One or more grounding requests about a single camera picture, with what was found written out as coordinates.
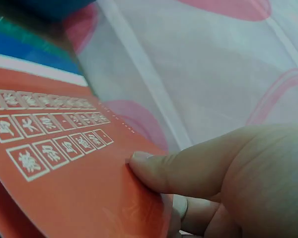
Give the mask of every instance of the white fabric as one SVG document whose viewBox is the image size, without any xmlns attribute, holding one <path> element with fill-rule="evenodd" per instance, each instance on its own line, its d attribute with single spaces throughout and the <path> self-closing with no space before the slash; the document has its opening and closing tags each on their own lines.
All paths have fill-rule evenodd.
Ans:
<svg viewBox="0 0 298 238">
<path fill-rule="evenodd" d="M 98 0 L 79 59 L 100 99 L 148 109 L 170 150 L 246 124 L 298 122 L 298 0 L 232 2 L 242 1 L 271 13 L 252 21 L 189 0 Z"/>
</svg>

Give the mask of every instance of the red book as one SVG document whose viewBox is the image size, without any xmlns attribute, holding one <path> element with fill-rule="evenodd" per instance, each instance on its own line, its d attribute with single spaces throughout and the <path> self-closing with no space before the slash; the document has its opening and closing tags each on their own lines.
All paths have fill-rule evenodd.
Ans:
<svg viewBox="0 0 298 238">
<path fill-rule="evenodd" d="M 163 151 L 88 87 L 0 68 L 0 235 L 164 238 L 172 202 L 125 165 Z"/>
</svg>

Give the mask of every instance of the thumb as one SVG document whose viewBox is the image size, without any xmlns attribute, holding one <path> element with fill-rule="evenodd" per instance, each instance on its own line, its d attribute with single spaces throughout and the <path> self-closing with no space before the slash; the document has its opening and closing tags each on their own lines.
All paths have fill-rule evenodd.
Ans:
<svg viewBox="0 0 298 238">
<path fill-rule="evenodd" d="M 220 192 L 236 155 L 265 127 L 244 127 L 167 156 L 135 152 L 129 165 L 156 192 L 206 198 Z"/>
</svg>

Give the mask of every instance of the blue stripe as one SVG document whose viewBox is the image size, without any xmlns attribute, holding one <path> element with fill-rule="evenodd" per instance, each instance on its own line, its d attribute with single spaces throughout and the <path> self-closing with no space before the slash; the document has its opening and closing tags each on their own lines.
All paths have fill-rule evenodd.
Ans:
<svg viewBox="0 0 298 238">
<path fill-rule="evenodd" d="M 0 54 L 82 75 L 74 62 L 36 49 L 2 33 L 0 33 Z"/>
</svg>

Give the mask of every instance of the pink circle pattern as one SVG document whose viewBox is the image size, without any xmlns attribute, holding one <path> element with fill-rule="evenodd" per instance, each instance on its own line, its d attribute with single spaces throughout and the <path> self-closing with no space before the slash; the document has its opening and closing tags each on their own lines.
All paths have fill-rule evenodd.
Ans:
<svg viewBox="0 0 298 238">
<path fill-rule="evenodd" d="M 271 15 L 269 0 L 178 0 L 205 11 L 246 21 L 262 21 Z"/>
<path fill-rule="evenodd" d="M 159 122 L 146 108 L 127 100 L 116 100 L 103 104 L 147 140 L 160 149 L 168 151 L 168 143 Z"/>
<path fill-rule="evenodd" d="M 82 8 L 63 21 L 63 27 L 75 52 L 80 53 L 90 41 L 98 23 L 95 4 Z"/>
</svg>

